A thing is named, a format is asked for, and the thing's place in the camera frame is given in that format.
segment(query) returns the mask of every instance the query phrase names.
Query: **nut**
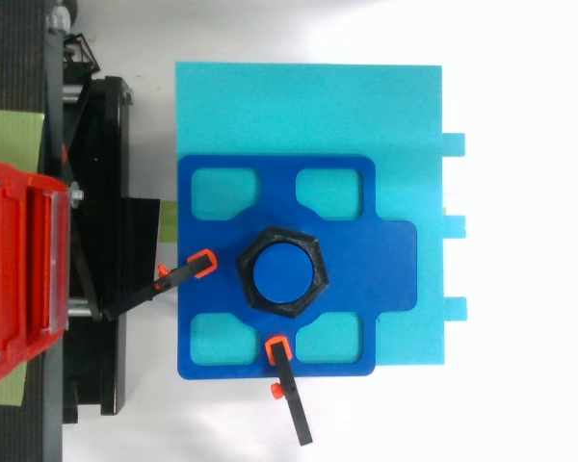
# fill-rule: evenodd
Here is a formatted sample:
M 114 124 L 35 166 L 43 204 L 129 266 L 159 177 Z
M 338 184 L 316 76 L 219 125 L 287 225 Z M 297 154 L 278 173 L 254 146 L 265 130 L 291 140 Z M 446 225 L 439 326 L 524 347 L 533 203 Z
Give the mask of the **nut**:
M 254 283 L 253 270 L 257 257 L 274 244 L 293 244 L 306 253 L 310 259 L 313 268 L 312 282 L 304 295 L 297 300 L 275 303 L 263 296 Z M 286 318 L 299 316 L 329 285 L 328 272 L 317 238 L 291 229 L 276 226 L 266 228 L 240 254 L 235 263 L 249 307 Z

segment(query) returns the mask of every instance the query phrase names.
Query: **orange clamp tip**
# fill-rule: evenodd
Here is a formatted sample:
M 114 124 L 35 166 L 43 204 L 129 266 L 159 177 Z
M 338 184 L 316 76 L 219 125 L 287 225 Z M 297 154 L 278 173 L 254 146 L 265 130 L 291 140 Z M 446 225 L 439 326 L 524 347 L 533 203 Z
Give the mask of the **orange clamp tip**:
M 165 265 L 159 265 L 159 266 L 158 266 L 158 276 L 159 276 L 159 277 L 165 277 L 165 276 L 167 276 L 170 272 L 171 272 L 171 271 L 169 271 Z
M 275 335 L 274 337 L 266 341 L 266 353 L 268 353 L 268 359 L 270 360 L 271 365 L 273 366 L 276 365 L 276 361 L 274 360 L 274 356 L 272 355 L 273 344 L 283 344 L 285 346 L 285 352 L 287 353 L 287 359 L 291 361 L 291 359 L 293 358 L 293 354 L 291 353 L 291 348 L 289 347 L 289 341 L 284 335 Z
M 207 256 L 210 259 L 212 266 L 208 269 L 204 269 L 202 272 L 198 272 L 195 275 L 195 277 L 197 279 L 200 279 L 203 276 L 207 276 L 209 273 L 211 273 L 213 270 L 215 270 L 216 268 L 219 267 L 219 262 L 216 259 L 216 255 L 214 255 L 214 252 L 212 250 L 210 250 L 209 248 L 204 248 L 201 252 L 197 252 L 195 255 L 191 255 L 186 262 L 191 263 L 192 261 L 196 260 L 197 258 L 201 258 L 203 256 Z
M 285 393 L 282 391 L 282 386 L 279 383 L 273 383 L 270 385 L 270 390 L 272 390 L 272 396 L 274 399 L 281 399 L 285 396 Z

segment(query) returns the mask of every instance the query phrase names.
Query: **white surface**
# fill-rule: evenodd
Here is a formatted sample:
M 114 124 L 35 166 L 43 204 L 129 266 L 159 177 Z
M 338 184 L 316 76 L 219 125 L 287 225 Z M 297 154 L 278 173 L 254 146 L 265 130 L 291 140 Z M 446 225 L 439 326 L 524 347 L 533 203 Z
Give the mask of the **white surface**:
M 187 382 L 175 294 L 129 318 L 127 402 L 80 410 L 65 461 L 578 461 L 578 1 L 80 0 L 76 28 L 135 90 L 131 193 L 175 198 L 176 61 L 444 65 L 445 367 L 301 379 L 300 448 L 270 380 Z M 160 259 L 175 263 L 175 247 Z

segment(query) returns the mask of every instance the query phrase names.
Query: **black metal frame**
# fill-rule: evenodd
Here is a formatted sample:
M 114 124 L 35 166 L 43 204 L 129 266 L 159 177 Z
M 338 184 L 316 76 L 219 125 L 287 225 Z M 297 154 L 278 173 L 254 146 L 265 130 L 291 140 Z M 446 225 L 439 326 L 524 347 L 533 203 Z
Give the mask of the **black metal frame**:
M 107 321 L 100 309 L 154 276 L 160 201 L 128 197 L 127 87 L 118 77 L 92 81 L 92 56 L 89 71 L 77 74 L 77 104 L 63 111 L 64 38 L 47 30 L 57 4 L 0 0 L 0 110 L 44 113 L 39 172 L 82 185 L 71 294 L 84 296 L 94 316 L 71 319 L 64 340 L 28 363 L 21 407 L 0 406 L 0 462 L 59 462 L 63 414 L 76 422 L 78 403 L 99 403 L 104 415 L 120 410 L 126 319 Z M 99 152 L 103 162 L 94 160 Z
M 122 408 L 126 316 L 101 313 L 154 278 L 160 201 L 128 197 L 126 92 L 119 77 L 87 81 L 77 104 L 65 105 L 68 160 L 85 194 L 72 211 L 70 296 L 92 314 L 71 318 L 65 334 L 66 424 L 77 422 L 78 404 L 100 404 L 101 415 Z
M 0 0 L 0 110 L 44 113 L 39 171 L 62 177 L 62 37 L 56 0 Z M 63 343 L 28 363 L 20 407 L 0 406 L 0 462 L 62 460 Z

